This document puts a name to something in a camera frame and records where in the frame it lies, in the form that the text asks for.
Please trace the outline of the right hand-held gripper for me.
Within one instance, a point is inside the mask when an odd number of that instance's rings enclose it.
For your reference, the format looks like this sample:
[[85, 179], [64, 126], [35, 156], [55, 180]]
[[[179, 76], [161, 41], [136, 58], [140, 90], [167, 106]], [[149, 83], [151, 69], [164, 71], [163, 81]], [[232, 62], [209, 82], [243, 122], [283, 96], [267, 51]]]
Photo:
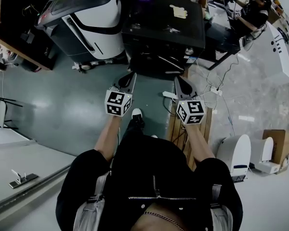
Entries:
[[196, 86], [185, 77], [174, 79], [177, 107], [176, 115], [184, 125], [198, 125], [206, 115], [206, 106], [197, 94]]

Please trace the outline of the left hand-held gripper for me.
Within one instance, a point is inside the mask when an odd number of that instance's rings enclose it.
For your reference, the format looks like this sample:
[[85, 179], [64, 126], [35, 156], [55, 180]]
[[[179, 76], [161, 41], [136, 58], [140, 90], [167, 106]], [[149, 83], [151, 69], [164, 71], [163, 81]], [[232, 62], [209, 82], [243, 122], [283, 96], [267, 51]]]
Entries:
[[137, 74], [130, 72], [117, 78], [113, 86], [106, 91], [105, 112], [109, 115], [123, 117], [132, 104]]

